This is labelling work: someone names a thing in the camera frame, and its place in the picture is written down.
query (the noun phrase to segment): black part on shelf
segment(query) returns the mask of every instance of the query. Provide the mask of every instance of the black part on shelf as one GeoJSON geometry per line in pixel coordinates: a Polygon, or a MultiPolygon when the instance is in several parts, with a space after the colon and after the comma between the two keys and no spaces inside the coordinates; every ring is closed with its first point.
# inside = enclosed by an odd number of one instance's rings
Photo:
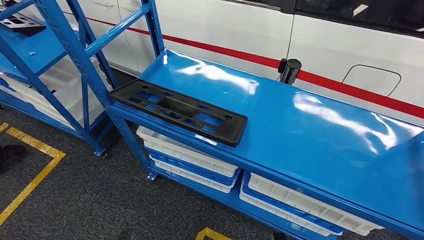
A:
{"type": "Polygon", "coordinates": [[[239,144],[248,121],[241,114],[141,79],[109,95],[120,103],[231,147],[239,144]]]}
{"type": "MultiPolygon", "coordinates": [[[[0,5],[0,12],[5,9],[7,9],[7,7],[0,5]]],[[[31,19],[20,13],[15,13],[6,17],[4,20],[0,21],[0,26],[7,28],[15,33],[21,33],[27,37],[31,37],[32,35],[46,29],[46,26],[40,22],[35,21],[34,19],[31,19]]]]}

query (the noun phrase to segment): rectangular hole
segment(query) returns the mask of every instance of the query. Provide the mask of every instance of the rectangular hole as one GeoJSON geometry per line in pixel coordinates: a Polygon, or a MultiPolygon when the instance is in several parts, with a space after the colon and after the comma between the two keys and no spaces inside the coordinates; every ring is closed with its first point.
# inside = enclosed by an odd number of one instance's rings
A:
{"type": "Polygon", "coordinates": [[[23,21],[16,19],[16,18],[12,18],[12,19],[9,18],[9,21],[11,21],[14,24],[23,24],[24,23],[23,21]]]}
{"type": "Polygon", "coordinates": [[[165,114],[167,116],[170,116],[173,119],[180,119],[181,118],[181,115],[180,114],[175,113],[175,112],[168,111],[166,109],[161,109],[160,110],[160,113],[165,114]]]}
{"type": "Polygon", "coordinates": [[[166,91],[160,91],[163,95],[167,96],[167,97],[172,97],[173,94],[166,92],[166,91]]]}
{"type": "Polygon", "coordinates": [[[215,128],[210,127],[210,126],[207,126],[207,125],[203,125],[203,126],[201,127],[201,129],[203,129],[203,130],[205,130],[205,131],[207,131],[207,132],[210,132],[210,133],[215,133],[215,132],[216,132],[215,128]]]}
{"type": "Polygon", "coordinates": [[[203,111],[196,114],[196,118],[203,121],[203,122],[206,122],[208,124],[212,124],[212,125],[215,125],[215,126],[219,126],[222,122],[222,120],[219,119],[218,117],[212,116],[212,115],[207,114],[206,112],[203,112],[203,111]]]}
{"type": "Polygon", "coordinates": [[[149,100],[150,102],[154,102],[154,103],[156,103],[157,101],[159,101],[161,99],[160,96],[155,95],[155,94],[148,92],[148,91],[141,91],[141,92],[137,93],[137,96],[142,97],[142,98],[149,100]]]}
{"type": "Polygon", "coordinates": [[[207,107],[207,106],[203,106],[203,105],[199,105],[199,108],[204,109],[204,110],[208,110],[208,109],[210,109],[209,107],[207,107]]]}
{"type": "Polygon", "coordinates": [[[196,121],[190,118],[184,119],[184,122],[193,126],[196,126],[196,121]]]}
{"type": "Polygon", "coordinates": [[[156,106],[153,104],[147,104],[146,108],[151,109],[151,110],[155,110],[156,106]]]}
{"type": "Polygon", "coordinates": [[[140,99],[135,98],[135,97],[130,97],[130,98],[128,98],[128,100],[130,100],[131,102],[136,103],[136,104],[138,104],[139,102],[141,102],[140,99]]]}
{"type": "Polygon", "coordinates": [[[175,113],[179,113],[188,118],[194,117],[194,115],[198,112],[198,108],[182,101],[175,100],[173,98],[164,97],[157,103],[158,106],[162,108],[169,109],[175,113]]]}

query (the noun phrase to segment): stacked bins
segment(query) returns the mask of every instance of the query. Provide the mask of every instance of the stacked bins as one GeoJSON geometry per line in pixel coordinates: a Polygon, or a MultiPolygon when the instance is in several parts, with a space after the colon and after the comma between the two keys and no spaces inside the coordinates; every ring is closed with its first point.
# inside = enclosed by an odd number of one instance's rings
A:
{"type": "Polygon", "coordinates": [[[240,168],[213,158],[157,132],[139,126],[137,135],[156,167],[229,193],[236,183],[240,168]]]}
{"type": "MultiPolygon", "coordinates": [[[[98,60],[94,57],[91,62],[99,73],[103,83],[109,91],[112,87],[108,84],[105,74],[100,70],[98,60]]],[[[62,124],[72,128],[66,119],[48,102],[44,96],[39,94],[34,88],[10,77],[2,75],[4,80],[0,83],[1,90],[33,105],[38,111],[50,116],[62,124]]],[[[83,99],[81,74],[68,56],[62,58],[55,65],[40,75],[40,80],[53,95],[62,103],[69,113],[83,126],[83,99]]],[[[92,124],[96,118],[104,111],[99,100],[93,91],[88,88],[88,114],[89,122],[92,124]]]]}
{"type": "Polygon", "coordinates": [[[316,230],[317,225],[332,231],[330,233],[336,235],[341,235],[341,230],[343,229],[363,236],[368,235],[373,229],[382,229],[381,226],[372,222],[318,201],[255,173],[244,173],[240,199],[280,217],[284,217],[281,213],[282,211],[290,208],[294,211],[293,213],[299,213],[296,216],[302,216],[304,220],[309,221],[309,224],[313,223],[314,225],[312,226],[314,229],[306,227],[299,222],[292,222],[324,236],[326,236],[324,231],[316,230]]]}

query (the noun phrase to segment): black post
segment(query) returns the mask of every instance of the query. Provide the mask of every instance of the black post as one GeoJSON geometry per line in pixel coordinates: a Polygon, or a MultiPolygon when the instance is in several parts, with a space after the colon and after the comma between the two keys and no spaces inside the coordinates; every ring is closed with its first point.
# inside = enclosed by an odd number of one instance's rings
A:
{"type": "Polygon", "coordinates": [[[282,71],[280,82],[292,85],[299,71],[301,70],[302,63],[297,59],[289,59],[284,64],[284,70],[282,71]]]}

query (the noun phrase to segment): gray carpet floor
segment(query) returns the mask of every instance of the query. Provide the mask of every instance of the gray carpet floor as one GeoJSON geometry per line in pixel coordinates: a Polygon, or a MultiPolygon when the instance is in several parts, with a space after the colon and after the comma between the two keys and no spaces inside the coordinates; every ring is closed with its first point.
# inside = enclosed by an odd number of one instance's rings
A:
{"type": "MultiPolygon", "coordinates": [[[[121,83],[133,79],[115,73],[121,83]]],[[[0,240],[116,240],[125,228],[135,229],[136,240],[194,240],[205,227],[235,240],[272,239],[271,228],[203,195],[163,177],[147,180],[122,139],[102,159],[82,140],[15,110],[0,110],[3,122],[66,156],[0,226],[0,240]]],[[[0,145],[17,143],[0,133],[0,145]]],[[[20,162],[0,174],[0,209],[50,160],[28,147],[20,162]]],[[[367,237],[346,232],[343,239],[406,238],[383,229],[367,237]]]]}

